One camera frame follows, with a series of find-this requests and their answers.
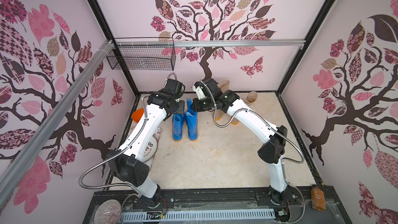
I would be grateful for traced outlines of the blue rain boot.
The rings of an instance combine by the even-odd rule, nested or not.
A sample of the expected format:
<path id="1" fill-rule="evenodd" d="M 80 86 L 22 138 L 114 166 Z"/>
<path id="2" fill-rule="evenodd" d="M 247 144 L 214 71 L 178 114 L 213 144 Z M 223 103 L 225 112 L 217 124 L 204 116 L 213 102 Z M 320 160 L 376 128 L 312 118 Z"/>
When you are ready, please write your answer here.
<path id="1" fill-rule="evenodd" d="M 175 114 L 173 116 L 173 140 L 179 142 L 182 139 L 185 114 Z"/>
<path id="2" fill-rule="evenodd" d="M 193 100 L 187 98 L 186 122 L 188 126 L 188 138 L 190 141 L 196 141 L 198 138 L 198 113 L 191 109 L 192 105 Z"/>

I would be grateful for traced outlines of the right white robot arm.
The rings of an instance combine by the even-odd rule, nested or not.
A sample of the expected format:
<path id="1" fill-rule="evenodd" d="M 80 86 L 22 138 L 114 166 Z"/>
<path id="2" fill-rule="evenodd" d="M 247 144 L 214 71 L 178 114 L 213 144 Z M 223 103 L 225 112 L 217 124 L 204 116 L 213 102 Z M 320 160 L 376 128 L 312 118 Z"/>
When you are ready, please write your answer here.
<path id="1" fill-rule="evenodd" d="M 258 156 L 267 164 L 270 176 L 269 197 L 272 203 L 283 205 L 286 191 L 290 186 L 286 178 L 285 161 L 303 164 L 305 157 L 302 151 L 287 137 L 287 128 L 276 126 L 265 120 L 252 110 L 235 92 L 222 92 L 213 79 L 198 81 L 192 87 L 197 97 L 193 99 L 190 108 L 196 112 L 220 110 L 231 117 L 228 123 L 221 125 L 213 115 L 213 122 L 219 128 L 225 128 L 238 120 L 251 130 L 263 145 L 258 150 Z"/>

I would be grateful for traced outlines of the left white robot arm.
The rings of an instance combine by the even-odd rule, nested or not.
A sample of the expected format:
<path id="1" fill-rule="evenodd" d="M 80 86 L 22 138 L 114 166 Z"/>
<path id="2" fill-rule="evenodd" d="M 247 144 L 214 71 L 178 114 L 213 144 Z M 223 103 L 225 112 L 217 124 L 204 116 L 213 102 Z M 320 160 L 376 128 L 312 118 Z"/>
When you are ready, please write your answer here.
<path id="1" fill-rule="evenodd" d="M 102 189 L 107 187 L 129 187 L 140 197 L 158 200 L 159 186 L 149 178 L 149 167 L 144 163 L 146 148 L 155 134 L 159 124 L 174 114 L 182 114 L 183 101 L 180 101 L 185 86 L 171 72 L 164 87 L 148 97 L 147 105 L 143 106 L 144 115 L 131 135 L 116 151 L 110 151 L 107 158 L 85 171 L 79 178 L 79 185 L 84 189 Z M 86 185 L 83 180 L 93 170 L 109 163 L 109 167 L 122 183 L 101 186 Z"/>

